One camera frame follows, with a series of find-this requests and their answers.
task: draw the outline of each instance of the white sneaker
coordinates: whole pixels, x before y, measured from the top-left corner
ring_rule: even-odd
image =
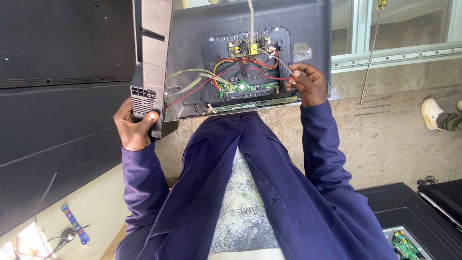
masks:
[[[443,129],[439,128],[436,124],[436,119],[438,118],[439,114],[443,113],[444,111],[438,106],[434,99],[425,99],[420,108],[420,112],[422,113],[427,129],[443,131]]]

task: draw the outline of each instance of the navy blue jacket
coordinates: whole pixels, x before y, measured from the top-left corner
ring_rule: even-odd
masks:
[[[154,144],[122,149],[132,215],[115,259],[207,259],[239,145],[287,260],[395,260],[367,198],[348,183],[329,102],[300,110],[306,176],[256,112],[205,120],[170,192]]]

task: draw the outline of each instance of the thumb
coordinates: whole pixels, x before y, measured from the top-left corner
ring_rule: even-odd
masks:
[[[138,129],[142,132],[148,132],[151,126],[157,121],[159,118],[159,113],[155,111],[151,111],[145,115],[143,121],[138,123]]]
[[[295,77],[295,81],[302,85],[307,92],[310,92],[310,90],[313,90],[316,87],[316,85],[299,70],[294,70],[293,76]]]

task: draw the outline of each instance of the blue sticker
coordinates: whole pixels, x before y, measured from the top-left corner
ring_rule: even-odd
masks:
[[[66,205],[61,206],[61,210],[62,212],[64,212],[64,215],[66,215],[67,219],[71,223],[72,228],[77,232],[77,235],[79,235],[80,243],[82,245],[85,245],[86,243],[88,243],[88,241],[90,241],[90,238],[87,236],[84,229],[79,225],[74,215],[72,215],[72,212],[69,209],[69,205],[66,204]]]

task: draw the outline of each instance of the yellow screwdriver handle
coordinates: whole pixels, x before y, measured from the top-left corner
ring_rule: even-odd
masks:
[[[387,0],[378,0],[377,10],[385,9],[387,7]]]

